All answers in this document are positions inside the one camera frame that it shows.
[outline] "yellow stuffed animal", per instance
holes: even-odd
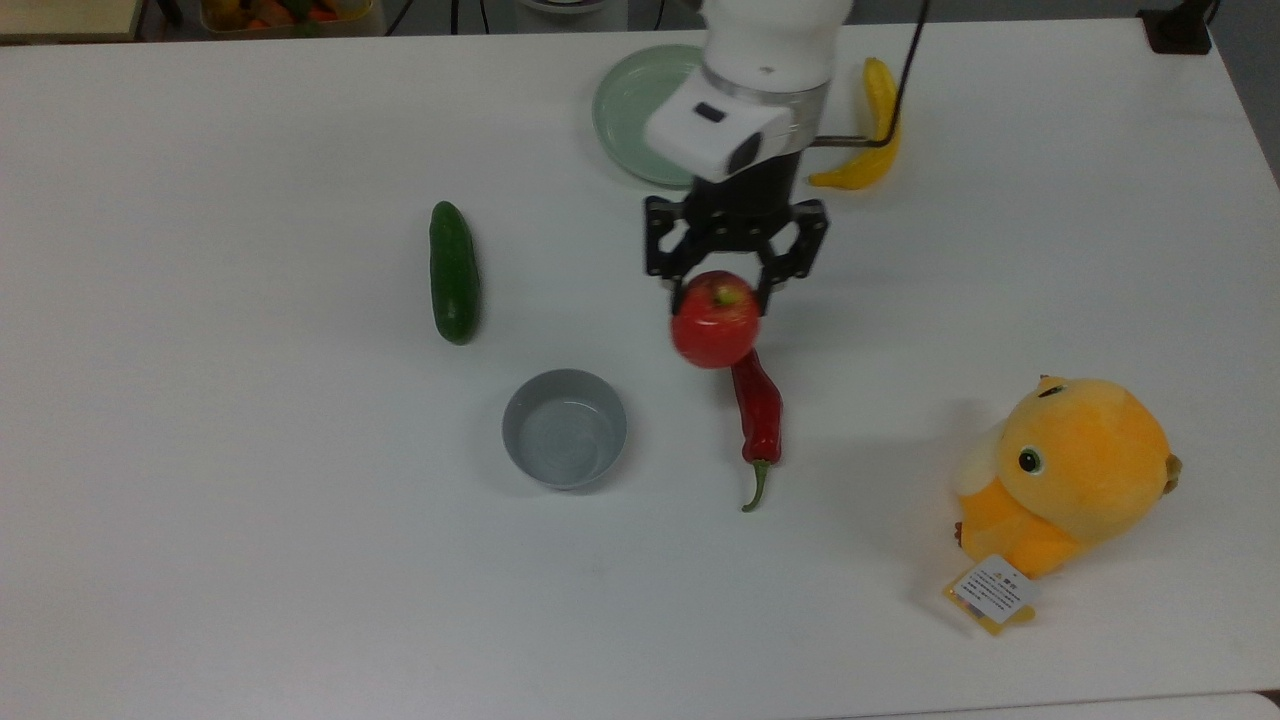
[[[1028,578],[1132,528],[1178,484],[1156,419],[1106,380],[1043,377],[961,462],[956,539]]]

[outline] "apple stem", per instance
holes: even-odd
[[[713,296],[713,301],[718,307],[723,307],[724,305],[732,305],[737,302],[737,292],[735,292],[733,288],[731,287],[718,287],[716,288],[716,295]]]

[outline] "tag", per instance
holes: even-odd
[[[943,594],[988,633],[998,635],[1005,624],[1036,618],[1030,606],[1041,589],[1018,568],[998,555],[991,555],[947,585]]]

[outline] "white label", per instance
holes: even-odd
[[[998,555],[974,565],[952,588],[969,610],[1001,625],[1023,606],[1036,602],[1039,588]]]

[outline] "fruit basket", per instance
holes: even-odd
[[[201,0],[215,40],[358,37],[387,31],[381,0]]]

